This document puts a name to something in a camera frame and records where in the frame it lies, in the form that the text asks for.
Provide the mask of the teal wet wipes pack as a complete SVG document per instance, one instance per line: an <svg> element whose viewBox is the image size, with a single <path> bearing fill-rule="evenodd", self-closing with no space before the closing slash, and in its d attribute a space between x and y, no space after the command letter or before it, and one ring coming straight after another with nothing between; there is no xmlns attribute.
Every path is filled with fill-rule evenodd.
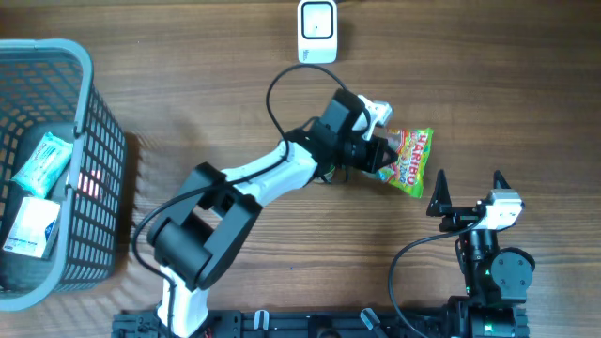
<svg viewBox="0 0 601 338"><path fill-rule="evenodd" d="M72 143L46 132L10 180L34 197L45 198L69 163L72 151Z"/></svg>

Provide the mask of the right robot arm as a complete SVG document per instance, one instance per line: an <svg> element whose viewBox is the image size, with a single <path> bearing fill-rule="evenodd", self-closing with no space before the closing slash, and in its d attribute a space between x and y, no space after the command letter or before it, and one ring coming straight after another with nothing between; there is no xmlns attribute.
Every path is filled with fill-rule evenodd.
<svg viewBox="0 0 601 338"><path fill-rule="evenodd" d="M455 254L464 276L465 297L453 296L444 306L442 337L523 338L530 335L526 310L535 261L518 248L501 248L498 234L516 224L525 204L500 171L493 189L474 207L455 207L445 173L437 174L426 210L441 217L439 231L457 237Z"/></svg>

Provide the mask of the small red tissue pack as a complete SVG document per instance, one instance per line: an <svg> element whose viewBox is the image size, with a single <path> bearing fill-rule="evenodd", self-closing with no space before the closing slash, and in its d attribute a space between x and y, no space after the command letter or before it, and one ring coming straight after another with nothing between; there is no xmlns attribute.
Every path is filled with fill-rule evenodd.
<svg viewBox="0 0 601 338"><path fill-rule="evenodd" d="M103 172L92 170L90 173L80 173L78 176L77 189L88 196L100 200L103 196L103 188L100 186Z"/></svg>

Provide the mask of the Haribo gummy candy bag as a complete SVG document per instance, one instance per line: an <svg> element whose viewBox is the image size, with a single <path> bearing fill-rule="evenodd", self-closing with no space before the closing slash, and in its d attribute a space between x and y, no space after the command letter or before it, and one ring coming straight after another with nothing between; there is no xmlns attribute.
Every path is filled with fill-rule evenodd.
<svg viewBox="0 0 601 338"><path fill-rule="evenodd" d="M372 179L390 184L411 197L421 198L424 192L424 172L430 155L434 130L386 129L377 136L386 138L398 155L396 162L379 169Z"/></svg>

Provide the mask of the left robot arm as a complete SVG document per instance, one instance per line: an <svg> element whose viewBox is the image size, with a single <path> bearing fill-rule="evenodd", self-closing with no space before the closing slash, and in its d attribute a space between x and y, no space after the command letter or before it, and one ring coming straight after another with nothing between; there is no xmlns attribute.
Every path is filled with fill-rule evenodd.
<svg viewBox="0 0 601 338"><path fill-rule="evenodd" d="M191 337L208 319L208 293L235 260L268 204L334 167L374 174L397 156L374 130L393 115L384 101L335 91L323 115L284 134L271 153L238 168L197 165L165 203L146 240L164 279L157 316Z"/></svg>

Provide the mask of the white cardboard box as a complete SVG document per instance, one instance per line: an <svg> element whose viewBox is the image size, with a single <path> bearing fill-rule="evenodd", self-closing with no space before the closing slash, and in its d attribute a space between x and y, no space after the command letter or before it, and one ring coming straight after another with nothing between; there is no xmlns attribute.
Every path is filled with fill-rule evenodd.
<svg viewBox="0 0 601 338"><path fill-rule="evenodd" d="M60 204L28 196L18 209L2 249L5 252L46 259L54 245Z"/></svg>

